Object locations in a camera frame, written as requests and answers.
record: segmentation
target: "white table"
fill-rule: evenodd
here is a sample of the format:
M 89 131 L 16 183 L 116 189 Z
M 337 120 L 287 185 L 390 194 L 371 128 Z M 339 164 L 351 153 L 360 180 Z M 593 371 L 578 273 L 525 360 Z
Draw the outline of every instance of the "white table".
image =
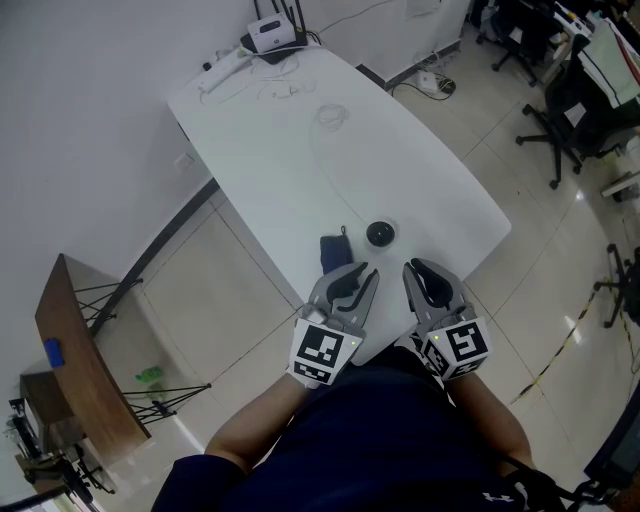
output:
M 322 125 L 318 110 L 331 104 L 327 119 L 341 107 L 348 117 Z M 298 52 L 275 67 L 259 62 L 202 97 L 194 81 L 169 105 L 303 300 L 322 275 L 320 237 L 339 234 L 340 226 L 355 259 L 378 268 L 356 364 L 415 323 L 401 277 L 406 261 L 432 259 L 464 279 L 510 230 L 487 192 L 428 128 L 328 50 Z M 364 233 L 381 219 L 391 219 L 398 235 L 378 252 Z

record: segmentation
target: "white floor tile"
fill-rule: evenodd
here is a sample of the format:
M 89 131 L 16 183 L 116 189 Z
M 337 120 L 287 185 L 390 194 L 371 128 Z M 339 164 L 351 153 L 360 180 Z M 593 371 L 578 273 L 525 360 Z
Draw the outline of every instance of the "white floor tile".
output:
M 524 416 L 522 426 L 529 438 L 536 467 L 560 486 L 574 490 L 583 479 L 582 468 L 544 397 Z
M 213 383 L 213 395 L 232 414 L 284 375 L 296 316 L 291 317 Z
M 227 201 L 227 196 L 222 191 L 222 189 L 216 190 L 213 195 L 209 198 L 209 203 L 213 207 L 214 210 L 220 208 Z
M 217 213 L 145 294 L 203 382 L 213 381 L 293 313 Z
M 466 279 L 489 314 L 495 315 L 555 229 L 522 182 L 484 143 L 478 144 L 464 163 L 511 222 L 511 232 Z
M 584 279 L 592 283 L 611 277 L 615 268 L 606 251 L 611 242 L 619 243 L 621 257 L 627 249 L 621 208 L 613 200 L 596 194 L 575 201 L 558 228 L 559 235 L 572 249 L 573 260 L 582 267 Z
M 415 89 L 402 86 L 395 90 L 394 97 L 458 158 L 463 159 L 480 142 L 480 138 L 442 106 L 441 102 L 426 98 Z
M 509 410 L 516 418 L 518 418 L 518 420 L 522 421 L 522 418 L 524 418 L 529 411 L 533 409 L 533 406 L 538 403 L 538 400 L 540 400 L 542 396 L 542 390 L 538 385 L 535 385 L 522 398 L 519 398 L 513 404 L 510 403 L 508 405 Z
M 193 375 L 178 365 L 179 354 L 174 347 L 165 348 L 144 309 L 144 295 L 127 297 L 118 308 L 117 318 L 110 320 L 97 337 L 96 344 L 115 379 L 123 391 L 146 391 L 149 383 L 139 376 L 147 369 L 160 368 L 162 377 L 156 384 L 164 389 L 195 384 Z
M 176 416 L 157 422 L 151 439 L 109 466 L 109 474 L 118 487 L 141 488 L 161 477 L 177 459 L 203 453 L 229 417 L 210 391 L 203 391 Z
M 505 405 L 533 380 L 516 351 L 494 321 L 487 324 L 493 354 L 480 367 L 478 375 Z
M 526 102 L 516 105 L 513 110 L 491 131 L 484 142 L 520 178 L 538 204 L 558 226 L 578 192 L 579 176 L 572 172 L 573 165 L 562 155 L 562 182 L 557 190 L 552 190 L 549 182 L 555 179 L 553 151 L 546 142 L 525 142 L 516 144 L 516 136 L 542 134 L 533 117 L 525 116 L 522 108 Z
M 601 291 L 570 345 L 540 381 L 582 466 L 591 460 L 624 411 L 632 382 L 621 322 L 603 327 L 611 298 Z
M 144 279 L 142 288 L 146 288 L 162 266 L 169 261 L 180 246 L 195 232 L 198 227 L 213 213 L 213 207 L 209 201 L 196 210 L 178 231 L 169 239 L 158 254 L 149 262 L 142 271 L 141 278 Z
M 482 139 L 533 91 L 515 59 L 507 62 L 499 73 L 492 71 L 491 64 L 500 60 L 505 50 L 489 42 L 480 47 L 475 37 L 475 32 L 465 27 L 461 52 L 445 70 L 457 89 L 442 104 Z
M 291 304 L 294 309 L 302 307 L 303 302 L 298 294 L 282 275 L 282 272 L 278 270 L 278 267 L 271 261 L 271 258 L 269 258 L 269 255 L 262 248 L 260 242 L 256 240 L 256 237 L 253 236 L 253 233 L 244 223 L 238 211 L 231 204 L 231 201 L 226 201 L 220 206 L 218 213 L 227 226 L 231 228 L 231 231 L 233 231 L 238 240 L 240 240 L 244 248 L 249 251 L 251 257 L 267 275 L 269 280 L 275 285 L 284 298 L 287 299 L 287 302 Z
M 491 315 L 482 305 L 482 302 L 480 302 L 480 299 L 478 299 L 478 297 L 475 296 L 475 294 L 471 291 L 471 288 L 469 288 L 467 283 L 462 283 L 462 284 L 464 285 L 464 291 L 467 294 L 467 300 L 473 304 L 473 309 L 476 312 L 476 316 L 484 317 L 487 323 L 489 323 L 489 320 L 491 320 Z
M 534 376 L 575 325 L 593 286 L 573 257 L 556 234 L 494 317 Z

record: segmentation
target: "paper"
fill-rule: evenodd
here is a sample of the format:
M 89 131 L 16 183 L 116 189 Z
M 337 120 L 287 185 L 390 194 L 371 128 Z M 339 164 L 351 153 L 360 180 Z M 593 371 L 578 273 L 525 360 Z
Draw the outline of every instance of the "paper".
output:
M 441 0 L 407 0 L 405 19 L 431 14 L 440 8 Z

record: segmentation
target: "office chair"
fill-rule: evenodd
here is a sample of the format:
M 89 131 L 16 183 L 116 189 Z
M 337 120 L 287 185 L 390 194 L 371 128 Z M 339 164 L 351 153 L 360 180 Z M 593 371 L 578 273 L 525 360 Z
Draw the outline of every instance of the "office chair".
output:
M 491 65 L 491 69 L 498 72 L 505 62 L 515 57 L 529 76 L 531 87 L 538 83 L 532 66 L 544 58 L 547 41 L 559 31 L 553 19 L 552 7 L 549 7 L 547 2 L 533 3 L 535 5 L 519 0 L 498 2 L 499 9 L 490 20 L 491 27 L 498 37 L 498 44 L 507 50 L 499 62 Z M 510 37 L 514 28 L 522 30 L 520 42 Z M 482 44 L 483 40 L 484 38 L 479 37 L 476 42 Z
M 580 174 L 585 158 L 602 158 L 618 147 L 619 142 L 628 140 L 633 128 L 640 126 L 640 105 L 637 101 L 629 101 L 614 109 L 606 94 L 585 73 L 578 55 L 588 44 L 586 37 L 576 36 L 567 70 L 559 74 L 545 91 L 546 112 L 539 112 L 529 104 L 522 109 L 525 116 L 533 114 L 546 133 L 518 136 L 516 144 L 548 142 L 553 146 L 556 178 L 549 182 L 553 190 L 562 180 L 562 152 L 573 161 L 573 172 Z M 578 103 L 586 112 L 574 127 L 564 113 Z

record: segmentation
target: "wooden board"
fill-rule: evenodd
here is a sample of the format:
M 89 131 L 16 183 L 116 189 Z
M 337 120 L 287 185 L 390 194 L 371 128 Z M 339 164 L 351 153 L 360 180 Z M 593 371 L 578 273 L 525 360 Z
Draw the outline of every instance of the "wooden board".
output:
M 112 464 L 149 439 L 89 334 L 63 254 L 42 293 L 36 324 L 43 342 L 60 342 L 65 364 L 54 368 L 55 376 L 102 462 Z

